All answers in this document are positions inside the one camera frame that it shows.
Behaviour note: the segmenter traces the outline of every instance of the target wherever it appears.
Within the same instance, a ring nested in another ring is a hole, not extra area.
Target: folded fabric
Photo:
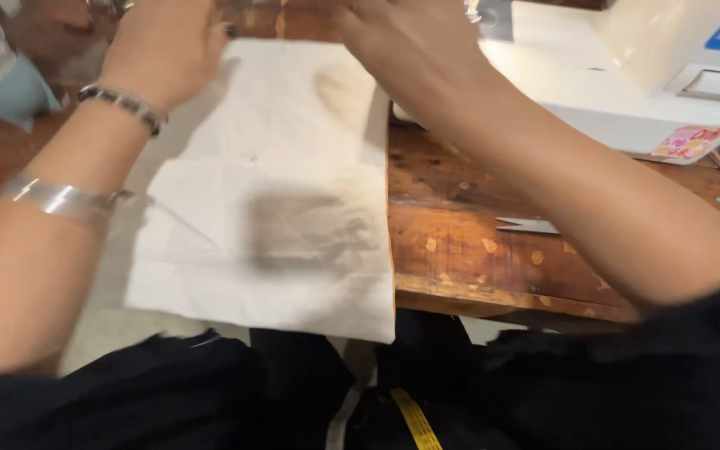
[[[387,97],[335,44],[222,62],[130,174],[92,302],[393,341]]]

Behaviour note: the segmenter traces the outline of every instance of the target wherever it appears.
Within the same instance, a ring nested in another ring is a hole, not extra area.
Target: white sewing machine
[[[485,8],[512,14],[513,25],[513,42],[481,41],[485,55],[569,125],[665,163],[694,163],[720,144],[720,0],[617,0],[606,11],[516,1],[511,12],[481,0]]]

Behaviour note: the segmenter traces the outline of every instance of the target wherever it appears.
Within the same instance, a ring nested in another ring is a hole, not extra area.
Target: pink sticker
[[[683,127],[669,136],[652,156],[691,159],[713,147],[720,140],[719,127]]]

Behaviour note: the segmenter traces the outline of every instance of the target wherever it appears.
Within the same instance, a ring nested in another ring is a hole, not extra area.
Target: worn wooden tabletop
[[[552,2],[596,5],[599,0]],[[249,8],[229,2],[225,11],[244,27],[245,36],[337,42],[329,4],[272,0]],[[94,79],[113,24],[98,22],[90,33],[57,20],[84,24],[82,2],[26,0],[24,8],[8,25],[10,37],[50,84],[58,92],[72,92]],[[0,184],[29,162],[70,109],[40,118],[32,135],[0,121]],[[562,238],[497,232],[497,216],[539,215],[440,139],[392,126],[389,157],[389,225],[400,306],[573,330],[612,329],[637,318]],[[720,210],[720,170],[709,158],[688,167],[645,165]]]

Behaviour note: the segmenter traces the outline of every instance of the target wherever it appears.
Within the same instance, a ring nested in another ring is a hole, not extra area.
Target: fingernail
[[[237,25],[227,25],[226,26],[226,37],[230,39],[236,39],[240,37],[241,30],[238,28]]]

